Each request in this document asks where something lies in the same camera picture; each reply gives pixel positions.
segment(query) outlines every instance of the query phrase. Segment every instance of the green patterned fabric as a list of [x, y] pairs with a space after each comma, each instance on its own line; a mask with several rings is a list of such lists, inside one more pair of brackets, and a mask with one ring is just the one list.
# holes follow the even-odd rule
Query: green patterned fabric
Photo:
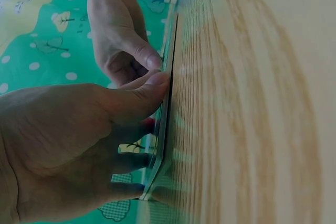
[[[0, 0], [0, 95], [26, 87], [114, 85], [93, 57], [87, 0]], [[160, 50], [168, 5], [139, 0], [150, 44]], [[115, 181], [140, 182], [141, 172]], [[136, 223], [137, 201], [114, 202], [66, 224]]]

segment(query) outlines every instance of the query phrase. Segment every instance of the cloud print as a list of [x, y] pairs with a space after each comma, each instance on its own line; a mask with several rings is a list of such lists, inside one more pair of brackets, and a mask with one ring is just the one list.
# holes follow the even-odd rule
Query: cloud print
[[159, 1], [154, 1], [154, 0], [140, 0], [142, 1], [147, 8], [149, 8], [152, 12], [154, 13], [162, 13], [166, 7], [166, 4], [163, 2]]
[[[133, 178], [131, 174], [116, 174], [112, 177], [113, 182], [132, 183]], [[106, 219], [111, 219], [114, 222], [120, 222], [126, 218], [131, 208], [130, 200], [115, 201], [107, 203], [98, 208]]]

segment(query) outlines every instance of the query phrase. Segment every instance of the finger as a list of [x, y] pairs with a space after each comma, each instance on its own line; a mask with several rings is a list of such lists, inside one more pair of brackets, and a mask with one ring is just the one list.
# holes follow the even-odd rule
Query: finger
[[100, 103], [118, 125], [129, 125], [152, 115], [160, 106], [169, 86], [170, 76], [160, 72], [134, 90], [104, 89]]
[[147, 118], [134, 125], [118, 125], [113, 127], [108, 139], [117, 139], [118, 145], [135, 143], [147, 134], [154, 132], [155, 120]]
[[160, 69], [162, 60], [158, 52], [143, 40], [134, 30], [122, 35], [120, 49], [132, 55], [148, 70]]
[[144, 185], [142, 184], [113, 182], [109, 193], [111, 199], [113, 201], [117, 201], [139, 198], [143, 194], [143, 191]]
[[132, 59], [131, 55], [120, 52], [117, 56], [109, 58], [102, 70], [117, 87], [120, 87], [138, 78], [137, 72], [131, 66]]
[[120, 153], [113, 162], [114, 174], [131, 173], [141, 168], [149, 167], [152, 155], [148, 153]]
[[142, 9], [136, 2], [132, 8], [129, 8], [135, 32], [145, 41], [148, 41], [147, 30], [145, 25], [145, 18], [142, 13]]
[[112, 182], [105, 186], [100, 185], [96, 188], [94, 200], [100, 206], [119, 200], [128, 200], [139, 198], [143, 194], [144, 185], [142, 184], [128, 184], [122, 182]]
[[151, 70], [147, 74], [145, 74], [144, 76], [139, 77], [136, 80], [121, 86], [119, 89], [126, 89], [126, 90], [127, 89], [137, 89], [137, 88], [141, 87], [142, 85], [144, 85], [150, 77], [152, 77], [154, 74], [156, 74], [158, 72], [160, 72], [160, 71], [159, 70]]

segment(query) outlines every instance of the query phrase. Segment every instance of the knuckle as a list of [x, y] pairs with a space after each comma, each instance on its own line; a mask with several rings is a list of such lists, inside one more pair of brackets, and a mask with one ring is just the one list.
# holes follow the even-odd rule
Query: knuckle
[[147, 99], [148, 94], [144, 89], [136, 89], [134, 90], [134, 95], [140, 100]]
[[146, 48], [147, 46], [145, 44], [140, 44], [135, 50], [135, 55], [140, 57], [145, 55]]

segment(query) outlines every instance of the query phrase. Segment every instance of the wood grain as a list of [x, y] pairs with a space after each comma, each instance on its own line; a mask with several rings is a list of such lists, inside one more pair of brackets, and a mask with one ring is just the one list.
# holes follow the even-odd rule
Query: wood grain
[[168, 168], [153, 187], [165, 223], [334, 223], [335, 17], [336, 0], [181, 10]]

